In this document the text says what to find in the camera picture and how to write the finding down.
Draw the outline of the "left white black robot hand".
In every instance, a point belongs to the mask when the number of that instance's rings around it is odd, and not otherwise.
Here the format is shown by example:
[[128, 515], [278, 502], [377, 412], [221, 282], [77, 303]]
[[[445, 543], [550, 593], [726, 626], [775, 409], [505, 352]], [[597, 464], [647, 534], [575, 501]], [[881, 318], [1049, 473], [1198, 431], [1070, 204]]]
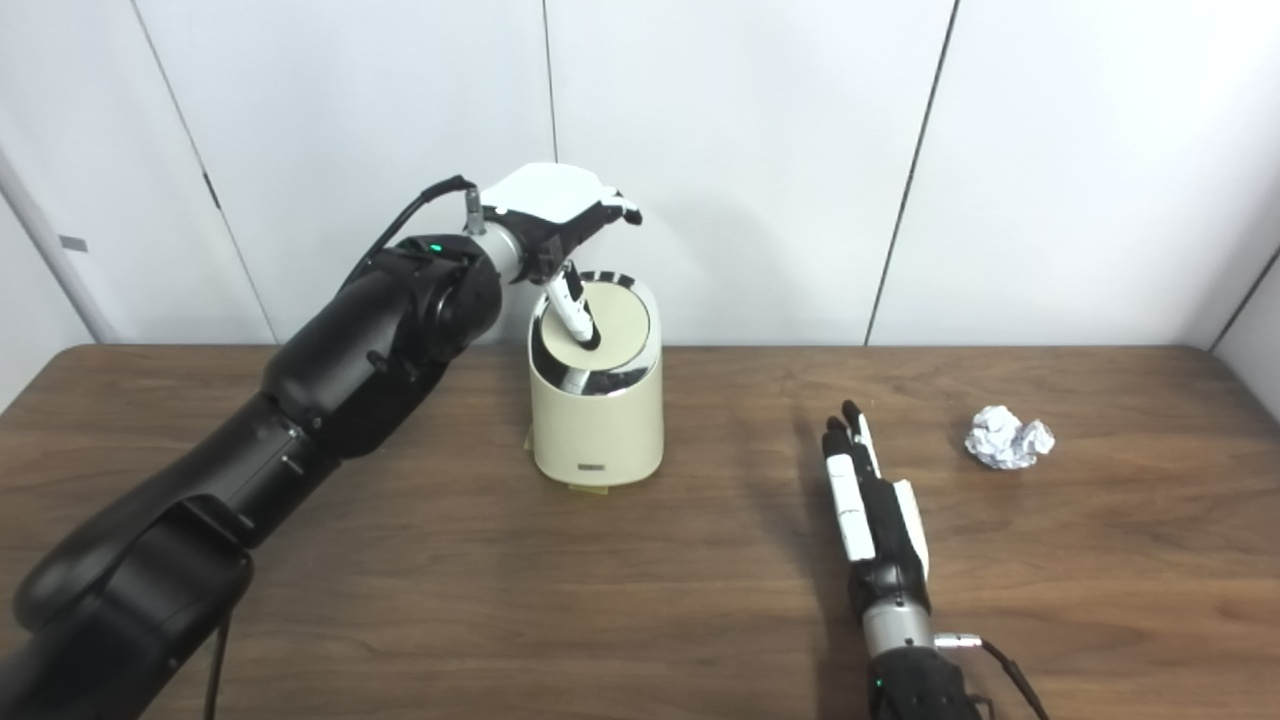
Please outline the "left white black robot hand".
[[590, 170], [540, 161], [467, 191], [466, 213], [465, 233], [490, 258], [500, 283], [543, 287], [573, 341], [598, 348], [602, 334], [571, 256], [614, 222], [640, 225], [640, 208]]

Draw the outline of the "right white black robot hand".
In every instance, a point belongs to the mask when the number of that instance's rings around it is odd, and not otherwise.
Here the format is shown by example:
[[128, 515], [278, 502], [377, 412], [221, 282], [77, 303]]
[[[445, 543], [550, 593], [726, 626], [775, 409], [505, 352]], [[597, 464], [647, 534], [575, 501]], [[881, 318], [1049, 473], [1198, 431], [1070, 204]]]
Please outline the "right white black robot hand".
[[902, 503], [911, 487], [883, 478], [867, 415], [850, 398], [827, 419], [822, 450], [856, 615], [883, 602], [931, 612], [925, 552], [911, 533], [918, 506]]

